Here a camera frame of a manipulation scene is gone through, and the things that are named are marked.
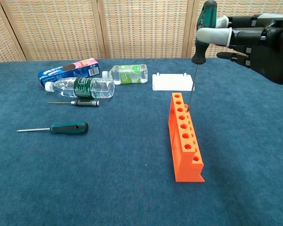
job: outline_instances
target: blue tablecloth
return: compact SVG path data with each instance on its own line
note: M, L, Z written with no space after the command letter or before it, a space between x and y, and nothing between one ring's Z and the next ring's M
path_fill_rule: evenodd
M95 107L51 105L41 70L73 61L0 63L0 225L283 225L283 86L230 61L199 66L191 116L204 183L176 183L169 91L154 73L189 73L190 59L147 64L145 84L120 85ZM189 92L183 92L187 103ZM86 121L85 135L16 133Z

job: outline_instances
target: white bottle cap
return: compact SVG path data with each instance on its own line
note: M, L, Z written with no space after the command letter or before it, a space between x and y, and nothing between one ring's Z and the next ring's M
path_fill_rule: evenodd
M47 83L45 83L45 90L47 92L54 92L54 90L53 90L53 82L48 81Z
M104 78L104 79L108 78L108 71L102 72L102 78Z

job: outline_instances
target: robotic hand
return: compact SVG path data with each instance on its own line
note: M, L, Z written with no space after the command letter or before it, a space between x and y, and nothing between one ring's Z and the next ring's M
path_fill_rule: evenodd
M215 28L199 27L196 39L234 49L219 52L229 59L283 85L283 15L223 16Z

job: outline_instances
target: water bottle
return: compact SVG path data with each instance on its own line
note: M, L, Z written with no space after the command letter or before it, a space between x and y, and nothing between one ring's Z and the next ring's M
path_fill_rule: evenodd
M115 65L108 71L102 72L103 78L113 79L114 84L145 83L148 81L146 65Z
M109 78L64 78L45 83L45 90L65 97L110 98L115 84Z

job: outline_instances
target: screwdriver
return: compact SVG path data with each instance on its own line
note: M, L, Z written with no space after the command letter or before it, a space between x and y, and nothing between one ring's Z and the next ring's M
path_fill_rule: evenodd
M99 107L99 100L76 100L71 102L49 102L50 104L71 104L79 107Z
M217 17L217 3L214 0L207 0L202 7L201 13L198 17L197 21L197 31L202 27L216 27L216 17ZM197 38L195 39L195 54L192 57L192 62L196 64L196 72L194 76L194 82L191 90L188 111L190 110L190 104L192 99L192 93L195 86L198 65L202 65L206 62L206 51L208 49L209 44L199 41Z
M54 124L50 128L39 129L18 129L17 132L41 131L50 130L51 133L84 133L88 132L88 123L83 121L74 121L64 124Z

